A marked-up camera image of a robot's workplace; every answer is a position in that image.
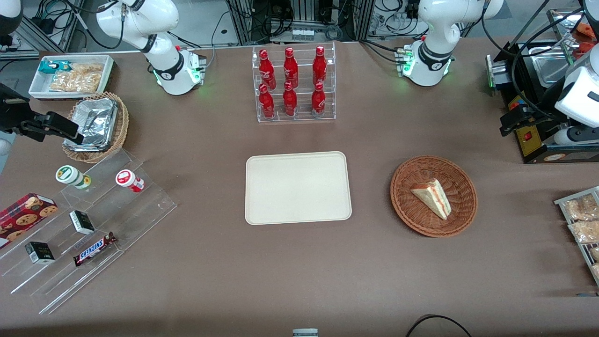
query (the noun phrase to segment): coca-cola bottle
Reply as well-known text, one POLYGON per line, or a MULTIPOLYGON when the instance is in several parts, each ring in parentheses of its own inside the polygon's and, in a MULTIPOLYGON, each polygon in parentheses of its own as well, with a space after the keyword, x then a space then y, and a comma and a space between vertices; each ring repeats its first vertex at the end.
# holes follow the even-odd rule
POLYGON ((264 49, 258 53, 260 55, 260 77, 270 90, 277 87, 277 81, 274 79, 273 63, 268 59, 268 52, 264 49))
POLYGON ((285 113, 287 116, 294 117, 298 107, 298 96, 295 94, 294 86, 291 81, 285 82, 283 102, 285 102, 285 113))
POLYGON ((317 82, 312 93, 312 116, 314 118, 321 118, 325 114, 325 99, 326 95, 322 91, 322 82, 317 82))
POLYGON ((258 100, 260 101, 260 109, 262 110, 262 114, 266 119, 274 118, 274 100, 273 96, 268 92, 268 88, 266 84, 260 83, 258 86, 260 90, 260 96, 258 96, 258 100))
POLYGON ((300 85, 300 73, 298 71, 298 61, 294 57, 294 49, 291 47, 285 48, 283 69, 285 69, 285 80, 290 81, 294 89, 297 88, 300 85))
POLYGON ((316 47, 316 57, 312 63, 312 81, 314 85, 318 82, 324 82, 326 79, 326 59, 325 48, 323 46, 316 47))

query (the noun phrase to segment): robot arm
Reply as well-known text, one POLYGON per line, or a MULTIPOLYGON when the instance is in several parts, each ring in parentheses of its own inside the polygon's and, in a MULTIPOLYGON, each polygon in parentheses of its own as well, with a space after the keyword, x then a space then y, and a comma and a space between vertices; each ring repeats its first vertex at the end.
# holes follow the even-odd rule
POLYGON ((433 86, 447 73, 449 59, 460 39, 458 22, 494 17, 503 0, 420 0, 418 17, 428 24, 424 41, 404 48, 403 76, 421 86, 433 86))
MULTIPOLYGON (((12 33, 23 18, 20 0, 3 0, 0 5, 0 35, 12 33)), ((48 112, 37 113, 29 107, 29 100, 0 83, 0 131, 16 133, 41 142, 47 134, 70 139, 81 144, 79 126, 67 118, 48 112)))
MULTIPOLYGON (((599 2, 586 0, 583 7, 595 35, 599 34, 599 2)), ((583 124, 559 130, 553 138, 555 143, 599 143, 599 44, 568 69, 555 108, 583 124)))
POLYGON ((167 93, 185 94, 203 83, 203 68, 198 55, 177 50, 165 33, 179 23, 179 12, 171 0, 119 2, 120 10, 115 5, 96 15, 100 28, 111 37, 122 36, 123 41, 144 53, 154 68, 158 83, 167 93))

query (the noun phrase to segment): table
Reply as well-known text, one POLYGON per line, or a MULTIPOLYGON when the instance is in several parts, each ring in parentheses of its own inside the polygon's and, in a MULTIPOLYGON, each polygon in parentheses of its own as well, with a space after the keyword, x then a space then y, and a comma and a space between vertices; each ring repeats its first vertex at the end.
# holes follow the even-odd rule
MULTIPOLYGON (((111 91, 131 115, 125 148, 180 206, 52 315, 0 292, 2 336, 403 336, 443 314, 474 336, 597 335, 592 277, 552 200, 597 185, 595 164, 521 164, 502 138, 486 40, 464 39, 441 83, 421 88, 358 43, 337 43, 337 120, 259 125, 250 48, 218 50, 206 83, 169 96, 139 53, 112 54, 111 91), (347 221, 250 226, 245 162, 253 155, 342 151, 347 221), (461 166, 479 196, 458 236, 423 237, 393 210, 398 165, 438 155, 461 166)), ((66 113, 72 102, 32 107, 66 113)), ((61 140, 18 137, 0 176, 0 207, 27 192, 56 194, 70 161, 61 140)))

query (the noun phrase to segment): wicker basket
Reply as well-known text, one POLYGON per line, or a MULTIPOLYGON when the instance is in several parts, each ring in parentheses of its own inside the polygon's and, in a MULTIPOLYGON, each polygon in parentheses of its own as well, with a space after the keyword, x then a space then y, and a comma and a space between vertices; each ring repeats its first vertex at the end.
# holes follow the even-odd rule
POLYGON ((476 190, 468 175, 451 161, 434 156, 414 157, 397 168, 391 179, 391 202, 408 226, 432 237, 459 234, 472 223, 478 207, 476 190), (416 183, 435 178, 451 204, 447 220, 439 218, 410 190, 416 183))
MULTIPOLYGON (((74 152, 67 149, 64 145, 62 146, 62 150, 66 153, 66 155, 77 161, 84 161, 88 164, 95 164, 98 161, 102 160, 104 157, 109 155, 112 151, 120 149, 125 142, 125 138, 127 138, 127 127, 129 127, 129 112, 127 111, 127 107, 123 104, 123 101, 115 94, 110 92, 103 92, 98 95, 90 96, 84 98, 84 100, 99 100, 101 98, 110 98, 115 100, 119 105, 119 111, 117 112, 117 120, 114 124, 114 133, 113 133, 113 142, 110 148, 104 152, 74 152)), ((69 119, 72 119, 73 114, 75 112, 75 107, 71 109, 71 113, 69 113, 69 119)))

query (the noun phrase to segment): sandwich slice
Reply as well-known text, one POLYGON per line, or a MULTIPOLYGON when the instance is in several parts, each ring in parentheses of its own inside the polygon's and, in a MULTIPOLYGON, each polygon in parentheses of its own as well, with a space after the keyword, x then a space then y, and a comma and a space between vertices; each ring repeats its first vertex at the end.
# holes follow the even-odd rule
POLYGON ((451 213, 451 205, 447 200, 447 196, 445 196, 439 180, 435 179, 431 182, 417 183, 412 186, 411 191, 428 208, 435 212, 439 218, 447 220, 447 217, 451 213))

